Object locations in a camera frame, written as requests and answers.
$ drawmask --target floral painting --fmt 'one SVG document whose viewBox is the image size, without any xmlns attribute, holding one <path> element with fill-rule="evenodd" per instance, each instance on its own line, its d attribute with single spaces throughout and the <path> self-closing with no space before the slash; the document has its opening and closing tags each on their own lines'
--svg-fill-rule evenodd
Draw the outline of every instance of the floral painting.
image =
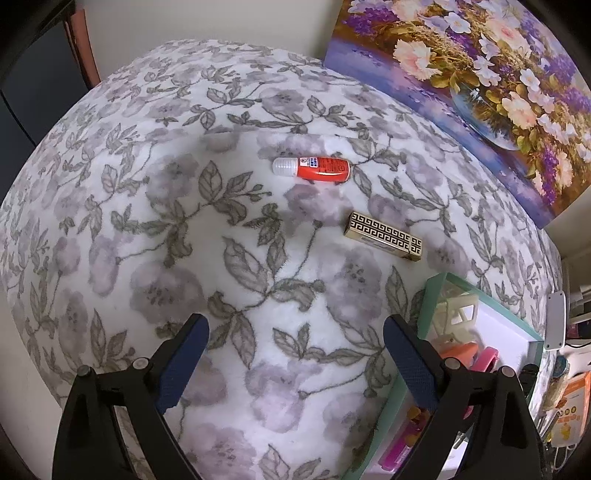
<svg viewBox="0 0 591 480">
<path fill-rule="evenodd" d="M 454 136 L 544 227 L 591 180 L 591 92 L 516 0 L 345 0 L 325 65 Z"/>
</svg>

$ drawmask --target clear bottle cap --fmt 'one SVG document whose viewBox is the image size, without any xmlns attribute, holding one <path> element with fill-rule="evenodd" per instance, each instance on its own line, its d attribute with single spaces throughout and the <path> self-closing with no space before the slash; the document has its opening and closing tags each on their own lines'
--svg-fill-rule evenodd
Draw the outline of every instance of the clear bottle cap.
<svg viewBox="0 0 591 480">
<path fill-rule="evenodd" d="M 297 177 L 298 159 L 290 157 L 278 157 L 273 160 L 273 173 L 281 177 Z"/>
</svg>

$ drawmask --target white fabric with floral pattern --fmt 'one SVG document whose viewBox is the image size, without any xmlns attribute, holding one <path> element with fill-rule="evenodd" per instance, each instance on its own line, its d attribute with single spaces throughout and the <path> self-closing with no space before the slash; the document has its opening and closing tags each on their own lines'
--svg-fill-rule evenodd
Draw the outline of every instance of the white fabric with floral pattern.
<svg viewBox="0 0 591 480">
<path fill-rule="evenodd" d="M 294 155 L 347 158 L 352 178 L 273 176 Z M 353 209 L 423 238 L 424 258 L 345 238 Z M 467 278 L 538 332 L 561 287 L 545 232 L 431 122 L 318 60 L 218 41 L 164 44 L 89 92 L 0 220 L 15 323 L 62 405 L 77 366 L 126 368 L 209 319 L 166 414 L 205 480 L 341 475 L 394 377 L 383 321 L 415 323 L 431 276 Z M 132 459 L 149 478 L 135 444 Z"/>
</svg>

